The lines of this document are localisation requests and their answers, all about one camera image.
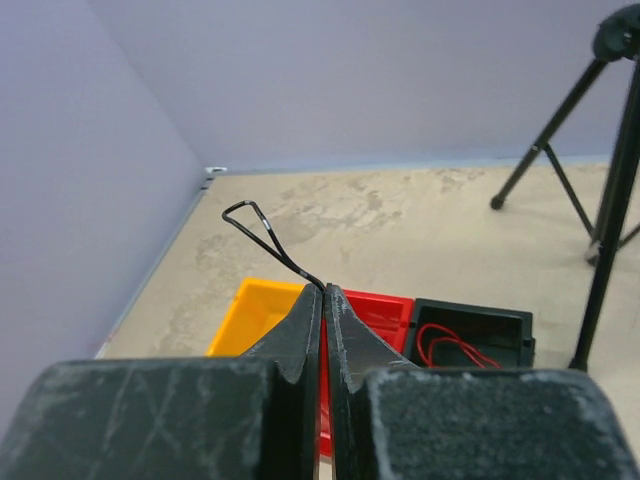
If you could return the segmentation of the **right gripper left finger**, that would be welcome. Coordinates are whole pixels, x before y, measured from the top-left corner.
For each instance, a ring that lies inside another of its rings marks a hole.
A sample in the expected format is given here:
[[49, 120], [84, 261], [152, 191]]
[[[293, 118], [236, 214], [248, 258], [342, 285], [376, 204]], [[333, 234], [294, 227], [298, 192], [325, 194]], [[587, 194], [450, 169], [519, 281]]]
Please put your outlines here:
[[1, 444], [5, 479], [314, 479], [321, 293], [236, 357], [45, 369]]

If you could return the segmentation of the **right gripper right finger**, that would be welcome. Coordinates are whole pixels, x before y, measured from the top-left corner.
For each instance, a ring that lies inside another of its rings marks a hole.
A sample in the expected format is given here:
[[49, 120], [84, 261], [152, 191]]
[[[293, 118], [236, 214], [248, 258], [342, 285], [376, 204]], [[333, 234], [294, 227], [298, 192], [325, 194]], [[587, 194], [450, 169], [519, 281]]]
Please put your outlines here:
[[326, 288], [338, 479], [635, 479], [598, 385], [574, 370], [425, 369]]

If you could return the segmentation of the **red plastic bin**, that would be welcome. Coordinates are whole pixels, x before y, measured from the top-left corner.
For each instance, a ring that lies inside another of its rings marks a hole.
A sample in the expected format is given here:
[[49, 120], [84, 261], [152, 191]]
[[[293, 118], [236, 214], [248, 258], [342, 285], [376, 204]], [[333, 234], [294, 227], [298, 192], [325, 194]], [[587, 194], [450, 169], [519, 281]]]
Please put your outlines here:
[[[409, 323], [414, 299], [356, 290], [344, 290], [358, 318], [380, 336], [392, 349], [403, 353], [409, 332]], [[326, 351], [326, 330], [321, 340], [320, 372], [320, 456], [330, 458], [332, 439], [329, 408], [328, 354]]]

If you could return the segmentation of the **orange plastic bin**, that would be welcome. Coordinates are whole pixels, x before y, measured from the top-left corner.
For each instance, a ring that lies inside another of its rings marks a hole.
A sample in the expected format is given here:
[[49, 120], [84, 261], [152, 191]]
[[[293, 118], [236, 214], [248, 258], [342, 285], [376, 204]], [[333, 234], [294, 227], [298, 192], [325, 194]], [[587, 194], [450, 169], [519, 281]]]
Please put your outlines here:
[[301, 284], [244, 278], [206, 356], [243, 354], [290, 312], [303, 288]]

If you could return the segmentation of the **black plastic bin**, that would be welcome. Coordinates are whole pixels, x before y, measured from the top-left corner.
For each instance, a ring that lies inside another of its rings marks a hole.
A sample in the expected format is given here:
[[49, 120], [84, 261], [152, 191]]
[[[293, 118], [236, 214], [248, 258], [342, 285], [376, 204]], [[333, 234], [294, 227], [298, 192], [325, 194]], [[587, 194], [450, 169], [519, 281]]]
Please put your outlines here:
[[403, 354], [426, 368], [530, 368], [535, 357], [533, 315], [418, 299]]

